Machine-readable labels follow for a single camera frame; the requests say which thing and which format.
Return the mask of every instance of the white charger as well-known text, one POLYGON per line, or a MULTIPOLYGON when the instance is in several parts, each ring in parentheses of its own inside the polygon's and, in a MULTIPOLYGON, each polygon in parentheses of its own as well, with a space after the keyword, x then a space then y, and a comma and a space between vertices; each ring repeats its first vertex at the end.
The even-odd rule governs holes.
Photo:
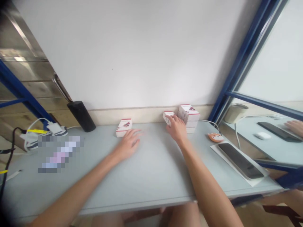
POLYGON ((59 132, 62 132, 62 128, 61 126, 56 122, 56 123, 53 123, 53 122, 48 122, 48 125, 46 126, 53 134, 56 134, 56 133, 59 133, 59 132))

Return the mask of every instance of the power strip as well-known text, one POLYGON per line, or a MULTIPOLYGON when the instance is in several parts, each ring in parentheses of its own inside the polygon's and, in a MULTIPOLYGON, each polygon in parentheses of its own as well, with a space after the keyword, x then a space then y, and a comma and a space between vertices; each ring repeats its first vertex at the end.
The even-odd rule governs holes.
MULTIPOLYGON (((47 133, 37 134, 34 132, 27 132, 27 144, 26 148, 28 150, 34 150, 38 148, 38 137, 47 137, 47 136, 66 136, 68 134, 67 128, 65 126, 60 127, 61 130, 53 133, 48 131, 47 133)), ((25 140, 25 134, 21 134, 20 137, 25 140)))

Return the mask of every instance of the blue metal frame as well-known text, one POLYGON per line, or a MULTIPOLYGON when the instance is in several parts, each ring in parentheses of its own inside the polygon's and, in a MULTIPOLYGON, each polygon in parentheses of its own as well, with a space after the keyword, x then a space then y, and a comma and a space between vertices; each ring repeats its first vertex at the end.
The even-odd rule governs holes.
MULTIPOLYGON (((233 98, 238 98, 303 121, 303 112, 236 92, 244 81, 249 68, 253 64, 254 59, 258 55, 258 52, 262 48, 262 45, 286 3, 287 0, 262 0, 236 60, 210 113, 209 121, 219 123, 233 98)), ((265 163, 261 161, 259 164, 266 168, 287 171, 288 174, 276 179, 285 189, 292 189, 303 185, 303 167, 283 165, 281 163, 265 163)), ((232 204, 239 206, 260 198, 262 198, 262 195, 244 196, 233 199, 232 204)))
POLYGON ((37 118, 46 118, 49 121, 55 120, 46 112, 46 110, 38 103, 32 94, 24 87, 18 78, 9 70, 9 68, 0 60, 0 82, 6 86, 9 91, 16 96, 16 100, 4 102, 1 107, 13 105, 22 102, 37 118))
POLYGON ((247 35, 244 38, 243 44, 240 47, 236 60, 209 115, 209 121, 216 122, 218 120, 221 110, 229 99, 226 92, 232 91, 235 88, 250 56, 265 32, 264 27, 273 16, 280 1, 281 0, 262 0, 247 35))

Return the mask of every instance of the white wall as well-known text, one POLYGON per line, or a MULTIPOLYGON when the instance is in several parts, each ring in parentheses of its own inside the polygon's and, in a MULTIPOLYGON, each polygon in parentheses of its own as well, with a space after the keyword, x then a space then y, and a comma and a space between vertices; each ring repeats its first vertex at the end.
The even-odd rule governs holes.
POLYGON ((88 109, 214 103, 260 0, 15 0, 88 109))
POLYGON ((303 1, 289 0, 239 92, 273 102, 303 101, 303 1))

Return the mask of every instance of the red and white box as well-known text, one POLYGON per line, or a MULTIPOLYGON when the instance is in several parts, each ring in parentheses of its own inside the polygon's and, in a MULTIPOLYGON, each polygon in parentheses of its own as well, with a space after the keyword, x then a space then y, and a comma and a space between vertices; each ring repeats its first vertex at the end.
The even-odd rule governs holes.
POLYGON ((118 138, 123 137, 126 134, 126 132, 132 128, 132 126, 133 126, 133 122, 131 118, 122 119, 116 130, 116 136, 118 138))
POLYGON ((195 130, 196 130, 196 127, 186 128, 186 133, 194 133, 195 130))
POLYGON ((166 117, 166 115, 168 115, 168 116, 174 116, 174 115, 176 115, 176 114, 175 114, 174 112, 172 112, 172 111, 164 111, 164 112, 163 112, 163 118, 164 118, 166 124, 168 124, 169 126, 171 126, 171 122, 170 122, 170 120, 166 117))
POLYGON ((200 119, 200 113, 189 104, 179 106, 178 117, 181 118, 186 125, 187 133, 194 133, 200 119))
POLYGON ((200 119, 200 113, 196 111, 195 108, 192 107, 191 105, 184 104, 179 106, 178 117, 181 118, 184 121, 184 123, 187 125, 187 122, 189 121, 198 122, 200 119))

